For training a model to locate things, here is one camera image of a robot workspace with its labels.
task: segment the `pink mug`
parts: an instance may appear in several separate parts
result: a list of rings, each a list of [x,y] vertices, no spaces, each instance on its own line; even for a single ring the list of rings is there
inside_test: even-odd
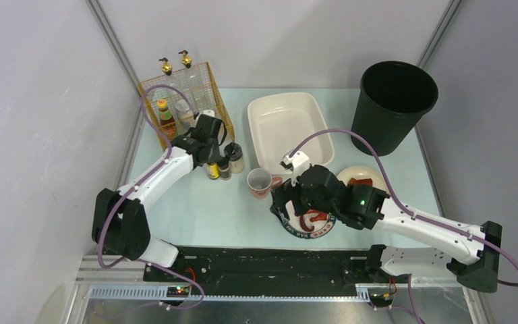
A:
[[[253,169],[247,175],[247,185],[249,190],[253,194],[253,197],[257,199],[265,199],[271,188],[278,186],[283,183],[281,177],[273,177],[269,171],[265,169]]]

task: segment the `gold pourer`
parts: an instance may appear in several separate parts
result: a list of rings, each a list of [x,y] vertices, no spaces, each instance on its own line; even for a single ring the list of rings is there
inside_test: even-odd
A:
[[[179,52],[178,54],[183,54],[183,57],[181,58],[181,63],[186,67],[186,68],[191,68],[192,67],[192,58],[188,55],[188,51],[186,51],[185,49],[181,52]]]
[[[162,59],[159,59],[158,61],[164,62],[162,64],[162,72],[164,72],[167,76],[170,76],[171,75],[171,64],[168,63],[168,59],[164,57]]]

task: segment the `bottle with yellow cap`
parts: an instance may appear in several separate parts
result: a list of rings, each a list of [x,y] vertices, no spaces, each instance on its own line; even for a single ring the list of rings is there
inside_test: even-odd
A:
[[[177,128],[175,125],[175,119],[168,108],[168,102],[166,99],[160,99],[156,102],[158,106],[160,126],[162,126],[163,133],[168,137],[169,140],[173,140],[177,137]]]

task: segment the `gold wire basket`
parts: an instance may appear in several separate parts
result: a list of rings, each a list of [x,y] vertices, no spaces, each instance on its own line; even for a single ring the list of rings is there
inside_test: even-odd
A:
[[[140,92],[144,94],[145,89],[155,86],[157,84],[167,84],[173,86],[183,92],[185,96],[190,100],[190,103],[194,106],[196,112],[201,113],[203,110],[215,111],[215,117],[223,120],[223,124],[227,129],[227,133],[232,142],[235,142],[235,132],[233,131],[233,123],[229,118],[229,114],[225,109],[219,89],[213,78],[211,67],[208,62],[199,63],[192,65],[189,69],[181,69],[174,71],[170,76],[161,75],[156,78],[152,78],[146,81],[142,81],[138,87]],[[160,126],[157,113],[156,102],[159,99],[166,99],[168,102],[168,108],[172,113],[175,123]],[[165,134],[165,128],[171,126],[177,128],[178,134],[187,132],[188,127],[185,125],[185,119],[181,119],[177,115],[175,105],[181,101],[181,97],[173,90],[167,88],[158,88],[146,96],[146,108],[148,108],[148,114],[152,123],[157,125],[160,131]],[[219,132],[219,140],[223,137],[224,127]],[[166,142],[158,136],[162,150],[166,149]]]

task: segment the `black trash can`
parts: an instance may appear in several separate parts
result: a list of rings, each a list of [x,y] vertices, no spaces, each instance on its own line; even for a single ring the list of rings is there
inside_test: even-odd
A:
[[[360,97],[351,130],[367,140],[378,155],[392,153],[438,100],[438,87],[417,66],[385,61],[369,67],[360,80]],[[370,151],[359,140],[352,143]]]

